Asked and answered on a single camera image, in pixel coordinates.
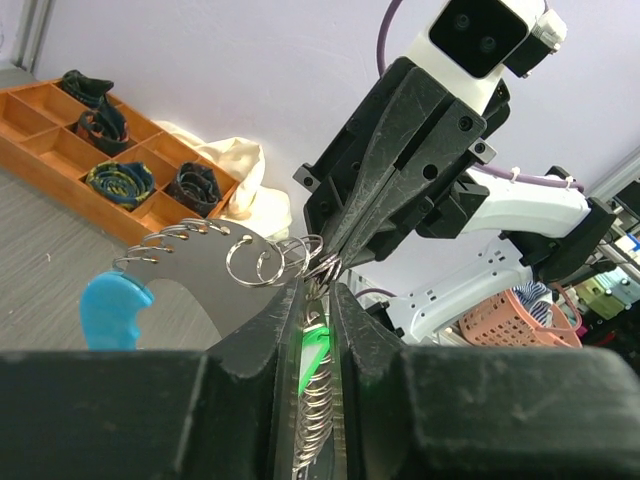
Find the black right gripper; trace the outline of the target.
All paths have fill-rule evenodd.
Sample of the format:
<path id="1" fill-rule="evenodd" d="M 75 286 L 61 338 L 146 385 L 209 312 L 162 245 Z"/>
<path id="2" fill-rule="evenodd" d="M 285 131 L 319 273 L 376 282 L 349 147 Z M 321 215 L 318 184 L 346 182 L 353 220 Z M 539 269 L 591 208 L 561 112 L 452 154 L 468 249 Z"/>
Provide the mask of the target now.
<path id="1" fill-rule="evenodd" d="M 405 238 L 454 239 L 489 196 L 468 170 L 510 113 L 500 81 L 476 113 L 406 57 L 374 84 L 296 180 L 309 233 L 346 268 L 383 261 Z"/>

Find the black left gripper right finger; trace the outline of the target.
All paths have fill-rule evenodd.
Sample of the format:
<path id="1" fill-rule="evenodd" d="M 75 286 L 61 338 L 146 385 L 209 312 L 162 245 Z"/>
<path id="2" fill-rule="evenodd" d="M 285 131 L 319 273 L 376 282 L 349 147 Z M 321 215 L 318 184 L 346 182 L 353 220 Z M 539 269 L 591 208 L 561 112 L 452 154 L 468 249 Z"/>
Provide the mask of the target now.
<path id="1" fill-rule="evenodd" d="M 635 479 L 639 379 L 599 348 L 409 346 L 329 293 L 348 479 Z"/>

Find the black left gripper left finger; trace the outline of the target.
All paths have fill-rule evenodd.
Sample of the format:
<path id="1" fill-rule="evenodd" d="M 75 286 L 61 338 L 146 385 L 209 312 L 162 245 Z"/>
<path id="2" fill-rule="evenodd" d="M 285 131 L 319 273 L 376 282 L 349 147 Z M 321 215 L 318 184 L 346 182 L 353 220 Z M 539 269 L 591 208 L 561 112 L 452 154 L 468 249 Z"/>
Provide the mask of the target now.
<path id="1" fill-rule="evenodd" d="M 289 479 L 305 288 L 206 351 L 5 352 L 5 479 Z"/>

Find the green key tag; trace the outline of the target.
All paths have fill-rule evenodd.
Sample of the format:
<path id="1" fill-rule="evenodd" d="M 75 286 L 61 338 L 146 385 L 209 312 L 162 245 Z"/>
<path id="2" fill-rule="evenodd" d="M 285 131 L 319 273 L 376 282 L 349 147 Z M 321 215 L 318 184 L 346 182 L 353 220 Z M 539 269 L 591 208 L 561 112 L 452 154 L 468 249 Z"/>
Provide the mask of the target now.
<path id="1" fill-rule="evenodd" d="M 330 352 L 330 330 L 326 326 L 315 326 L 302 336 L 299 367 L 298 396 L 301 396 L 316 373 L 321 361 Z"/>

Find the metal key holder blue handle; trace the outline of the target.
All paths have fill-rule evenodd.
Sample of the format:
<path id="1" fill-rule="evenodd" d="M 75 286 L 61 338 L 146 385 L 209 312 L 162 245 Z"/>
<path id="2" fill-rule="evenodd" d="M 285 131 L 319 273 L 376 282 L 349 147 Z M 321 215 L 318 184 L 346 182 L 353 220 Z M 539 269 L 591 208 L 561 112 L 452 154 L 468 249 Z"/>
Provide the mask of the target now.
<path id="1" fill-rule="evenodd" d="M 220 334 L 205 356 L 193 447 L 216 479 L 306 479 L 333 429 L 330 352 L 298 396 L 302 336 L 328 325 L 339 266 L 317 235 L 268 240 L 223 220 L 187 218 L 145 236 L 97 275 L 79 306 L 88 347 L 133 351 L 150 284 L 190 292 Z"/>

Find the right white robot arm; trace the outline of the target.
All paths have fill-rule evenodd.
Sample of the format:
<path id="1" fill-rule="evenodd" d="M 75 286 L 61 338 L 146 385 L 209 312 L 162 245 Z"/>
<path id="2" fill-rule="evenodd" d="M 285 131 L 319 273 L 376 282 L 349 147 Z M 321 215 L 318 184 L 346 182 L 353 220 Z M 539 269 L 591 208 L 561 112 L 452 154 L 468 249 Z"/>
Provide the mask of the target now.
<path id="1" fill-rule="evenodd" d="M 407 343 L 437 332 L 483 300 L 530 280 L 576 272 L 614 221 L 559 168 L 530 183 L 487 175 L 489 131 L 508 116 L 506 100 L 482 115 L 423 68 L 395 60 L 318 161 L 295 178 L 310 193 L 307 229 L 344 268 L 387 259 L 411 233 L 454 239 L 494 230 L 473 260 L 433 287 L 369 308 Z"/>

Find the pink plastic basket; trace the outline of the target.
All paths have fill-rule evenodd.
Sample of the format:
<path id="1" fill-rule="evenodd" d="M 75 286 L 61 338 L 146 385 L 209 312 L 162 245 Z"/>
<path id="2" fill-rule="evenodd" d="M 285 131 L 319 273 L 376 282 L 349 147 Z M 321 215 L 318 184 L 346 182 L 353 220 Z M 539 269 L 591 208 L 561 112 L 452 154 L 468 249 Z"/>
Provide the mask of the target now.
<path id="1" fill-rule="evenodd" d="M 566 347 L 581 348 L 577 330 L 555 304 L 551 307 L 551 325 L 543 326 L 507 290 L 493 295 L 458 320 L 463 338 L 476 346 Z"/>

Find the cream cloth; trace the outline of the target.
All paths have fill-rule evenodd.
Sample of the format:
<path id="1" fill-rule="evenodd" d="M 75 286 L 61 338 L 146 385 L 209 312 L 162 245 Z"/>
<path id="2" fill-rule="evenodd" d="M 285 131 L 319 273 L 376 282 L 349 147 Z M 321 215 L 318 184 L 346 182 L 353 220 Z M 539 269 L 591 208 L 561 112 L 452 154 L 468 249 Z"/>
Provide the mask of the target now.
<path id="1" fill-rule="evenodd" d="M 238 182 L 236 192 L 223 209 L 224 220 L 269 240 L 288 237 L 292 224 L 290 198 L 281 190 L 263 185 L 266 159 L 260 143 L 243 137 L 207 142 L 169 121 L 157 120 L 155 124 Z"/>

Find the rolled blue yellow tie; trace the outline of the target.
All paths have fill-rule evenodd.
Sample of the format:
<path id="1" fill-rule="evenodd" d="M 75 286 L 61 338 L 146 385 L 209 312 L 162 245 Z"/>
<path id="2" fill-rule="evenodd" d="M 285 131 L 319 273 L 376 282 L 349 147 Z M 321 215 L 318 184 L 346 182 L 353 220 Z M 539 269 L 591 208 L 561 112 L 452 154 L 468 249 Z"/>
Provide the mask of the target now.
<path id="1" fill-rule="evenodd" d="M 155 191 L 155 177 L 142 162 L 100 163 L 89 171 L 85 184 L 129 212 L 138 208 Z"/>

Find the orange wooden divided tray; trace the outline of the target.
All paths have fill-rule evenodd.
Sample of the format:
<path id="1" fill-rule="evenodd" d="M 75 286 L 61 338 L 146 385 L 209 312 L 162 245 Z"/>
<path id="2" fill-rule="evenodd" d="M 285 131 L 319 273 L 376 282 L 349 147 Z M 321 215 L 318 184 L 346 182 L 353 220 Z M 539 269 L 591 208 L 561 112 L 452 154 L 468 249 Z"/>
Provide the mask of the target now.
<path id="1" fill-rule="evenodd" d="M 239 183 L 194 148 L 110 96 L 126 147 L 101 150 L 79 120 L 95 114 L 58 80 L 1 92 L 1 167 L 127 243 L 183 219 L 221 216 Z"/>

